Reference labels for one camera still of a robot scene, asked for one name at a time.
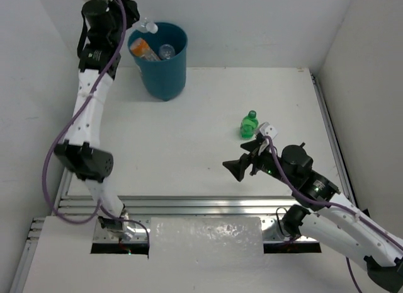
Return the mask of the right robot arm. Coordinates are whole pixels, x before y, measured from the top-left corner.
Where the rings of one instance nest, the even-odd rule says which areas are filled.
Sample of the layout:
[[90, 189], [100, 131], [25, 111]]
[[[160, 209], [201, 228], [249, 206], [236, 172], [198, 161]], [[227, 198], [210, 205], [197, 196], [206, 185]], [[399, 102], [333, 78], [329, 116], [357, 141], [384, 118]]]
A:
[[311, 237], [355, 262], [387, 292], [402, 292], [402, 239], [390, 234], [357, 208], [339, 188], [314, 171], [304, 145], [288, 145], [277, 154], [268, 135], [242, 144], [246, 153], [224, 161], [237, 181], [261, 171], [286, 184], [297, 204], [277, 221], [283, 236]]

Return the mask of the orange bottle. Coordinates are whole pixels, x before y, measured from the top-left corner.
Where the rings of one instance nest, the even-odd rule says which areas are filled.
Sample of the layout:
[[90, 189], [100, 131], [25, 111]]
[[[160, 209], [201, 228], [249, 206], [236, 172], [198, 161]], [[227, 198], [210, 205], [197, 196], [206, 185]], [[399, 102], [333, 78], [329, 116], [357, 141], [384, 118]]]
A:
[[150, 48], [143, 38], [135, 39], [129, 46], [130, 52], [143, 60], [157, 62], [160, 61], [158, 55]]

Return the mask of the clear bottle blue label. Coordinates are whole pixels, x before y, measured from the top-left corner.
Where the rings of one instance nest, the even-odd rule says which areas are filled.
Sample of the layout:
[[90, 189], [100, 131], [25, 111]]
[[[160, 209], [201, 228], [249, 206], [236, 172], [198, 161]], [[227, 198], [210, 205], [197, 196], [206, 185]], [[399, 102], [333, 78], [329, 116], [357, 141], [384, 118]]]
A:
[[163, 44], [159, 47], [159, 57], [161, 60], [172, 59], [176, 55], [174, 47], [170, 44]]

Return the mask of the clear bottle blue cap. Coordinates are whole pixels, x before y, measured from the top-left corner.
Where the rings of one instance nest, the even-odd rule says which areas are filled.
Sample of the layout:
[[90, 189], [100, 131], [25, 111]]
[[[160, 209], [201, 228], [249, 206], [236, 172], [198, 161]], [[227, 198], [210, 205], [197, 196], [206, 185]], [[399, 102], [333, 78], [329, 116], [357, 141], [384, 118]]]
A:
[[156, 34], [158, 32], [157, 24], [144, 17], [141, 17], [138, 22], [135, 23], [135, 29], [141, 33]]

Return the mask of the green plastic bottle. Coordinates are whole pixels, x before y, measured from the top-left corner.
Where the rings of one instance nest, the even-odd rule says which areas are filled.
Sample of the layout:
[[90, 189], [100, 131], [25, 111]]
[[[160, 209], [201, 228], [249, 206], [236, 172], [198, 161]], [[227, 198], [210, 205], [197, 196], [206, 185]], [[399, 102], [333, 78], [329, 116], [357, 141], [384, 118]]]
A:
[[242, 119], [240, 125], [240, 136], [243, 139], [251, 139], [254, 136], [255, 130], [259, 125], [257, 119], [257, 113], [255, 110], [249, 111], [249, 113]]

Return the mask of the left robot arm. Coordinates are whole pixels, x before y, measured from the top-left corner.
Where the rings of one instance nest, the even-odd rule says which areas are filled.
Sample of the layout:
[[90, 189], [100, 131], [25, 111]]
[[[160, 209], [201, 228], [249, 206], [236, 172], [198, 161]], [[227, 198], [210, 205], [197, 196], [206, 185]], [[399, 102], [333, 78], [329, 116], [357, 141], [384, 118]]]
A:
[[72, 120], [57, 139], [53, 153], [89, 190], [98, 207], [101, 227], [120, 238], [127, 230], [128, 214], [117, 194], [107, 189], [114, 160], [112, 153], [100, 148], [100, 126], [125, 33], [140, 15], [133, 0], [82, 1], [76, 104]]

